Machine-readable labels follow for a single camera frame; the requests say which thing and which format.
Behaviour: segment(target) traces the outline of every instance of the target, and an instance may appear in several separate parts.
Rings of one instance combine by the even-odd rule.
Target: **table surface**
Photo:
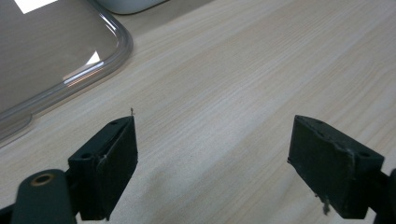
[[[298,114],[396,167],[394,0],[172,0],[116,18],[132,57],[0,149],[1,206],[132,107],[139,163],[110,223],[373,223],[323,215],[286,160]]]

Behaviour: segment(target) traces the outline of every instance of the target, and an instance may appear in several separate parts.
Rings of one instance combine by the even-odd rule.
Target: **wood grain surface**
[[[323,215],[286,160],[299,114],[396,167],[396,1],[171,0],[117,19],[131,59],[0,149],[1,206],[132,107],[139,163],[109,223],[373,223]]]

